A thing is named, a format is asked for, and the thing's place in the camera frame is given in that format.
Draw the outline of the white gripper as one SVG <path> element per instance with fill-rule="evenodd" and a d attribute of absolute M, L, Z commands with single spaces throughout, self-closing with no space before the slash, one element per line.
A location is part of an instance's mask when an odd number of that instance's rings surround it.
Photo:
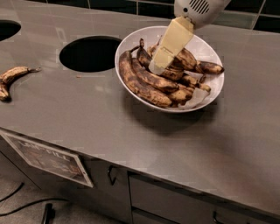
<path fill-rule="evenodd" d="M 193 38 L 193 27 L 210 25 L 231 0 L 174 0 L 174 18 L 152 56 L 149 69 L 160 75 Z"/>

